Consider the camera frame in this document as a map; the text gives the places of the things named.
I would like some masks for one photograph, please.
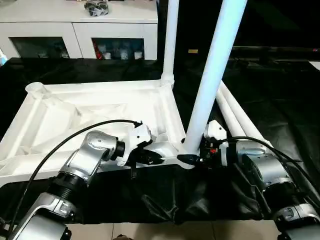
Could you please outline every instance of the white pole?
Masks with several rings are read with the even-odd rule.
[[[224,98],[226,99],[228,105],[230,106],[231,110],[233,111],[236,119],[240,123],[245,134],[249,137],[264,140],[265,138],[262,136],[262,134],[256,128],[254,123],[248,117],[246,112],[240,106],[238,101],[235,99],[235,97],[232,95],[232,93],[229,91],[229,89],[227,88],[227,86],[225,85],[225,83],[223,81],[221,81],[219,89],[221,90]]]
[[[235,114],[232,112],[227,100],[222,94],[221,90],[218,89],[216,92],[216,102],[219,104],[220,111],[223,115],[226,125],[232,135],[232,137],[243,137],[246,136],[240,123],[238,122]]]
[[[244,14],[247,0],[223,0],[182,151],[198,154],[199,145]]]
[[[166,34],[164,47],[163,73],[161,85],[174,83],[174,62],[178,25],[179,0],[169,0],[166,18]]]

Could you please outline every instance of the black cable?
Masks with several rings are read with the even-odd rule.
[[[22,202],[24,201],[24,198],[25,198],[25,195],[28,191],[28,188],[30,187],[32,181],[35,179],[37,173],[39,172],[39,170],[41,169],[41,167],[45,164],[45,162],[48,160],[48,158],[51,157],[52,154],[54,154],[62,145],[64,145],[66,142],[68,142],[70,139],[74,138],[75,136],[79,135],[79,134],[82,134],[83,132],[87,131],[87,130],[90,130],[90,129],[93,129],[95,127],[98,127],[100,125],[104,125],[104,124],[112,124],[112,123],[130,123],[130,124],[134,124],[135,127],[141,125],[141,123],[137,122],[137,121],[132,121],[132,120],[125,120],[125,119],[116,119],[116,120],[108,120],[108,121],[102,121],[102,122],[98,122],[96,124],[93,124],[93,125],[90,125],[90,126],[87,126],[77,132],[75,132],[74,134],[68,136],[65,140],[63,140],[62,142],[60,142],[54,149],[52,149],[44,158],[43,160],[39,163],[39,165],[36,167],[36,169],[34,170],[33,174],[31,175],[28,183],[26,184],[25,188],[24,188],[24,191],[22,193],[22,196],[18,202],[18,205],[16,206],[16,209],[15,209],[15,212],[14,212],[14,215],[13,215],[13,218],[12,218],[12,221],[10,223],[10,227],[8,229],[8,235],[6,237],[6,240],[8,240],[9,236],[11,235],[13,229],[14,229],[14,226],[15,226],[15,221],[17,219],[17,215],[18,215],[18,212],[19,212],[19,209],[22,205]]]
[[[273,148],[272,146],[270,146],[269,144],[265,143],[264,141],[254,138],[254,137],[250,137],[250,136],[233,136],[233,137],[229,137],[223,140],[218,140],[218,143],[224,143],[224,142],[231,142],[234,140],[251,140],[254,142],[257,142],[265,147],[267,147],[268,149],[270,149],[278,158],[279,160],[285,164],[285,166],[288,168],[288,164],[287,162],[284,160],[284,158],[292,163],[303,175],[304,177],[310,182],[310,184],[312,185],[312,187],[314,187],[314,189],[316,190],[316,192],[320,195],[320,191],[318,190],[318,187],[316,186],[316,184],[313,182],[313,180],[311,179],[311,177],[306,173],[306,171],[295,161],[293,160],[291,157],[289,157],[288,155],[286,155],[285,153]]]

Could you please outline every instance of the table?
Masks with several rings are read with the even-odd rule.
[[[204,61],[186,60],[175,65],[175,100],[187,129],[199,87]],[[156,80],[162,63],[153,61],[99,61],[95,59],[16,59],[0,68],[0,100],[3,136],[26,96],[31,82],[44,84],[103,81]],[[240,105],[273,146],[301,159],[316,183],[320,183],[320,112],[317,79],[320,72],[308,62],[233,61],[223,80]],[[210,119],[225,123],[215,104]],[[297,172],[299,185],[311,191]],[[35,181],[18,219],[50,180]],[[0,218],[9,222],[23,182],[0,188]],[[218,219],[265,219],[255,186],[242,177],[237,166],[226,169],[185,170],[179,166],[139,169],[132,181],[130,171],[100,173],[83,194],[82,216],[77,223],[158,223]]]

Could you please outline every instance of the tiled floor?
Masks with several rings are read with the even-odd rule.
[[[98,225],[70,224],[72,240],[111,240],[123,234],[134,240],[276,240],[273,221],[215,221]]]

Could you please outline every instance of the glass cabinet door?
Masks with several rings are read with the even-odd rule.
[[[71,22],[0,22],[0,48],[10,58],[82,58]]]
[[[62,37],[10,37],[10,40],[21,58],[70,58]]]
[[[156,60],[158,24],[74,22],[83,58]]]
[[[92,38],[95,56],[104,60],[145,59],[142,38]]]

